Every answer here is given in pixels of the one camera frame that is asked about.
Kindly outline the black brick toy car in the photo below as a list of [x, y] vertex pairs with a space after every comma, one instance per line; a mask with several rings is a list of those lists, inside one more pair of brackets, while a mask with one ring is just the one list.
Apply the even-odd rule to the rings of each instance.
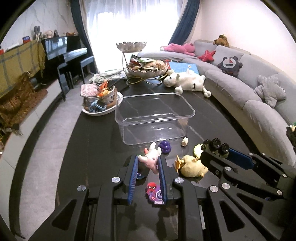
[[201, 150], [210, 151], [221, 158], [227, 158], [229, 156], [229, 148], [229, 144], [222, 143], [219, 138], [204, 140], [201, 146]]

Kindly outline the purple Spider-Man toy camera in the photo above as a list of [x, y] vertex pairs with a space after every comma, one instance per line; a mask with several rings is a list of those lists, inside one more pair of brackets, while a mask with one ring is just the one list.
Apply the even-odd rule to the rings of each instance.
[[146, 196], [151, 204], [164, 205], [160, 186], [155, 182], [149, 182], [145, 189]]

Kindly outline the yellow chick plush toy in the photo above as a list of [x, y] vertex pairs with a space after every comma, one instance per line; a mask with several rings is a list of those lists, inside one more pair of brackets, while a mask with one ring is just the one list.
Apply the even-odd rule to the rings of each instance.
[[177, 155], [175, 170], [187, 178], [204, 177], [208, 172], [208, 168], [202, 164], [200, 159], [190, 155], [182, 158]]

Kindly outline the small cream pig figurine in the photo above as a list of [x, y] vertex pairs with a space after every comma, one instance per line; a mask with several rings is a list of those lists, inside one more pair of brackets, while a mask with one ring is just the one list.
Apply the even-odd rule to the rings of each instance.
[[188, 145], [189, 142], [189, 138], [188, 137], [184, 137], [181, 141], [181, 146], [182, 147], [186, 147]]

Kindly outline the pink rabbit figurine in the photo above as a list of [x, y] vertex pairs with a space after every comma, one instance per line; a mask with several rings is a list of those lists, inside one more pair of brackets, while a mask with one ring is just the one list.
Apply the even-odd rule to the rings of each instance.
[[162, 154], [160, 147], [156, 148], [156, 143], [150, 144], [149, 148], [144, 148], [144, 156], [139, 155], [138, 160], [143, 163], [147, 168], [152, 170], [154, 174], [158, 174], [158, 159]]

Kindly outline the purple grape toy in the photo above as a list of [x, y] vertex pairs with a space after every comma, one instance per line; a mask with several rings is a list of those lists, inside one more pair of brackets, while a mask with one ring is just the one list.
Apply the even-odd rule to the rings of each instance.
[[171, 151], [171, 144], [168, 141], [161, 141], [158, 147], [161, 149], [162, 154], [164, 155], [169, 154]]

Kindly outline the cream cookie sheep keychain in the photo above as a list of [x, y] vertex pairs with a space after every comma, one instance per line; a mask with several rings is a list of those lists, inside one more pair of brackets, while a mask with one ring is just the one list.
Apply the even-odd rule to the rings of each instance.
[[197, 159], [200, 159], [201, 154], [203, 153], [203, 144], [197, 144], [193, 149], [193, 155]]

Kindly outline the white plate with clutter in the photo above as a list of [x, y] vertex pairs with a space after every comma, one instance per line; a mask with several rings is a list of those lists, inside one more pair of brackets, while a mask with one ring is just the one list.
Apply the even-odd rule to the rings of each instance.
[[83, 97], [82, 112], [90, 116], [111, 113], [123, 100], [123, 95], [115, 86], [110, 87], [107, 80], [81, 85], [80, 96]]

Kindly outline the grey star cushion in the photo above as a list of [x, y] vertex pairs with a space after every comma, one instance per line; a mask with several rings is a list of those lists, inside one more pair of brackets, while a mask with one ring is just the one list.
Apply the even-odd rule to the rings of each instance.
[[271, 108], [275, 108], [278, 100], [285, 100], [287, 98], [287, 93], [280, 86], [280, 80], [276, 74], [269, 77], [259, 75], [257, 83], [258, 86], [254, 89], [254, 93]]

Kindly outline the dark gear-shaped cushion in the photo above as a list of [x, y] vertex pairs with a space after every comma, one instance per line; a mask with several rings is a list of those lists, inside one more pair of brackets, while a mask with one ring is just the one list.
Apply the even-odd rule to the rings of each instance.
[[224, 57], [221, 63], [217, 67], [225, 74], [231, 75], [233, 77], [238, 77], [239, 70], [242, 68], [243, 64], [238, 61], [238, 57]]

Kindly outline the blue picture book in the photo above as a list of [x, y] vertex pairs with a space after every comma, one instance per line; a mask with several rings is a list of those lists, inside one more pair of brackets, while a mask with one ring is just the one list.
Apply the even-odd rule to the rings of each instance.
[[182, 63], [182, 62], [169, 62], [169, 69], [173, 69], [175, 72], [186, 72], [188, 69], [192, 70], [194, 73], [199, 74], [197, 66], [191, 63]]

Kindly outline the silver lotus fruit stand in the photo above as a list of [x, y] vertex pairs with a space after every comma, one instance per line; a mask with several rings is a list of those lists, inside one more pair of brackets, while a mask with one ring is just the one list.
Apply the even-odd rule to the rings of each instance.
[[161, 85], [167, 76], [169, 64], [162, 60], [136, 56], [141, 52], [146, 42], [120, 42], [116, 46], [122, 53], [122, 68], [128, 84], [146, 82], [150, 85]]

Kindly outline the dark blue curtain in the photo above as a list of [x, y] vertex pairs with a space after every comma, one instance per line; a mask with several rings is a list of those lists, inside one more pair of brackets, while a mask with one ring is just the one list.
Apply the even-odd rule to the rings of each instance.
[[93, 56], [93, 51], [88, 38], [86, 25], [84, 24], [85, 20], [83, 18], [82, 1], [70, 0], [70, 9], [79, 38], [81, 39], [83, 45], [87, 48], [87, 57], [91, 57]]
[[183, 45], [187, 42], [195, 25], [200, 2], [200, 0], [186, 1], [185, 9], [182, 11], [181, 17], [178, 21], [177, 27], [173, 32], [173, 35], [171, 36], [169, 44], [174, 43]]

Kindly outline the brown patterned throw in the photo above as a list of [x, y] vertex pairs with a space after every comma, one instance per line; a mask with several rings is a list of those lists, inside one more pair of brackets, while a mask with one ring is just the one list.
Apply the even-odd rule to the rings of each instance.
[[3, 128], [16, 129], [27, 115], [47, 95], [43, 88], [34, 90], [28, 73], [23, 74], [16, 82], [15, 87], [1, 97], [1, 125]]

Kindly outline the dark blue curtain left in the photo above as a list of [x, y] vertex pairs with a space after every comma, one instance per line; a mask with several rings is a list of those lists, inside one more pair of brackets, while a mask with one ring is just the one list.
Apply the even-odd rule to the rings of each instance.
[[83, 45], [87, 48], [87, 57], [91, 57], [93, 56], [93, 51], [88, 38], [86, 25], [84, 24], [85, 20], [83, 18], [82, 1], [70, 0], [70, 9], [79, 38], [81, 39]]

